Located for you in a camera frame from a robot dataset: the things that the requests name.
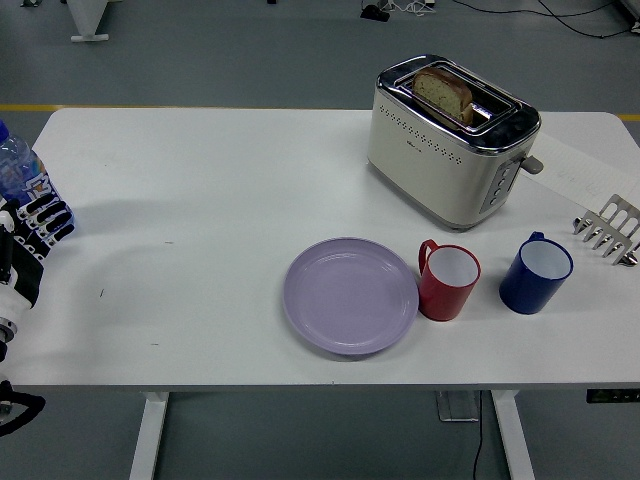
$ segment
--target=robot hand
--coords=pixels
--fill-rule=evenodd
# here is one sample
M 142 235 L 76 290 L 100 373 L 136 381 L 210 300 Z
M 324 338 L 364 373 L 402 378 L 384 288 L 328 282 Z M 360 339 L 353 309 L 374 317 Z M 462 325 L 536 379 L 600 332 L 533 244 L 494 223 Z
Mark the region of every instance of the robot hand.
M 53 194 L 18 206 L 0 199 L 0 362 L 17 323 L 38 299 L 41 262 L 74 229 L 66 204 Z

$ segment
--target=white toaster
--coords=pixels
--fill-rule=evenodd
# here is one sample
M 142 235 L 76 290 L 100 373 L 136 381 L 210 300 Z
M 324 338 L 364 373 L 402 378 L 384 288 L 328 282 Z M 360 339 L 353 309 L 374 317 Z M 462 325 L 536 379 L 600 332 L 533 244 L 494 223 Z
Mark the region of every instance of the white toaster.
M 467 84 L 470 125 L 413 94 L 413 76 L 427 66 Z M 466 230 L 504 204 L 520 168 L 542 170 L 527 157 L 540 125 L 538 112 L 522 100 L 446 58 L 424 55 L 378 76 L 369 162 L 441 223 Z

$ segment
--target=gray floor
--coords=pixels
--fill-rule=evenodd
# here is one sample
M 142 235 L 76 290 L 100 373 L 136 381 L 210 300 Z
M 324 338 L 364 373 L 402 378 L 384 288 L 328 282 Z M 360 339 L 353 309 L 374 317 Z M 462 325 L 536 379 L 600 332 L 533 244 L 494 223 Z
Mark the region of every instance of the gray floor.
M 448 57 L 542 111 L 640 114 L 640 35 L 588 38 L 531 13 L 438 0 L 435 15 L 394 12 L 378 23 L 359 18 L 359 0 L 125 0 L 107 7 L 99 31 L 108 42 L 72 44 L 67 6 L 20 3 L 0 2 L 0 117 L 31 143 L 51 111 L 7 105 L 368 109 L 376 75 L 423 53 Z M 544 11 L 534 0 L 467 3 Z M 558 14 L 605 3 L 545 2 Z M 565 21 L 597 35 L 631 25 L 615 5 Z M 626 126 L 640 143 L 640 122 Z M 141 395 L 42 393 L 41 416 L 0 440 L 1 479 L 128 477 Z M 508 478 L 484 398 L 478 477 Z M 537 478 L 640 478 L 638 405 L 584 398 L 584 390 L 519 395 Z M 176 394 L 156 477 L 471 478 L 478 439 L 477 423 L 439 422 L 429 392 Z

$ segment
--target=toast rack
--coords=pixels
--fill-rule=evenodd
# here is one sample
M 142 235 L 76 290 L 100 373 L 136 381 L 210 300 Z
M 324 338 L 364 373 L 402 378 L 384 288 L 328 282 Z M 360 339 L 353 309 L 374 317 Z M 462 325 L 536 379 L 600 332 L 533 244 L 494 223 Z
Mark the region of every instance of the toast rack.
M 635 225 L 629 223 L 631 220 L 635 220 Z M 617 253 L 613 265 L 634 267 L 638 264 L 635 253 L 640 243 L 633 248 L 631 245 L 633 235 L 640 229 L 640 210 L 619 195 L 613 195 L 597 214 L 587 210 L 582 218 L 573 221 L 573 228 L 574 235 L 585 234 L 583 242 L 594 241 L 592 250 L 604 248 L 603 258 Z

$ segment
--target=bottle cap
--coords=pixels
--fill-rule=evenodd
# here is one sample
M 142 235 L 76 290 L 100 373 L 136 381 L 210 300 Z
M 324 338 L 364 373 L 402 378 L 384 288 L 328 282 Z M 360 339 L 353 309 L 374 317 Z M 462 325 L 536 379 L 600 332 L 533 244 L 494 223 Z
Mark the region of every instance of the bottle cap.
M 4 142 L 9 136 L 9 129 L 4 124 L 2 120 L 0 120 L 0 142 Z

